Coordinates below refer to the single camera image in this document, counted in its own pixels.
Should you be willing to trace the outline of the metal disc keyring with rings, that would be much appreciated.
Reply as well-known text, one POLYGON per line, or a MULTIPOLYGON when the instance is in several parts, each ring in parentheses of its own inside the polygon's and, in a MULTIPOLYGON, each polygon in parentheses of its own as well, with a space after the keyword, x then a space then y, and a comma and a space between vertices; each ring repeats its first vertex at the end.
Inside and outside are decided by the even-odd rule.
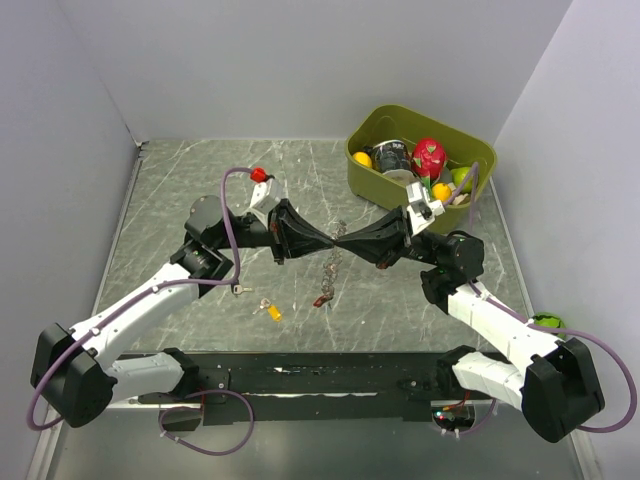
POLYGON ((337 280, 339 267, 341 263, 342 263, 341 249, 339 247, 334 246, 328 258, 323 264, 323 274, 321 279, 321 294, 319 295, 319 297, 321 296, 327 297, 328 301, 325 304, 330 303, 331 300, 334 298, 334 295, 335 295, 334 283, 337 280))

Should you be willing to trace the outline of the red key tag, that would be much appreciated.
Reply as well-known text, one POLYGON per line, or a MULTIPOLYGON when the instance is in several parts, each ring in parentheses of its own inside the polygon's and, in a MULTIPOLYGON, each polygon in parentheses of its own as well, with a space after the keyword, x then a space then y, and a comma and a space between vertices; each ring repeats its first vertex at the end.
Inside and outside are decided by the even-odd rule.
POLYGON ((313 303, 313 306, 316 308, 321 307, 322 305, 324 305, 326 302, 328 301, 326 296, 321 296, 318 299, 316 299, 313 303))

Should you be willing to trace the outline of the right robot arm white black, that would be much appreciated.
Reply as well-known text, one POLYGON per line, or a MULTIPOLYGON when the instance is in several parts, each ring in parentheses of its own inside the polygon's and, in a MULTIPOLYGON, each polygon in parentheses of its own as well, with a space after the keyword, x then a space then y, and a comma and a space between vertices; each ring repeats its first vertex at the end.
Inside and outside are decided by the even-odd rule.
POLYGON ((561 440, 605 406, 589 348, 509 314, 478 279, 484 272, 483 241, 461 231, 429 231, 443 212, 439 201, 397 207, 376 223, 337 237, 335 244, 379 269, 400 258, 431 265, 420 275, 427 301, 502 356, 495 360, 470 347, 454 349, 436 376, 439 391, 452 399, 467 390, 486 394, 519 410, 546 441, 561 440))

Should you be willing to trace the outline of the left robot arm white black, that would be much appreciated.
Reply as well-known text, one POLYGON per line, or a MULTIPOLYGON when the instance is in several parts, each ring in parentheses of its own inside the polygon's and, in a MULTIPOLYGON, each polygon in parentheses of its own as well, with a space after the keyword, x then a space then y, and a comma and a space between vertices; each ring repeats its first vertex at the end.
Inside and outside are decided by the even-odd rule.
POLYGON ((87 425, 114 401, 166 393, 177 402, 198 388, 198 368, 176 348, 122 359, 134 340, 216 287, 239 283, 242 248, 271 248, 277 261, 333 247, 331 237, 304 220, 280 196, 255 193, 235 216, 215 195, 199 198, 178 250, 145 283, 93 317, 64 328, 54 323, 37 340, 30 383, 73 428, 87 425))

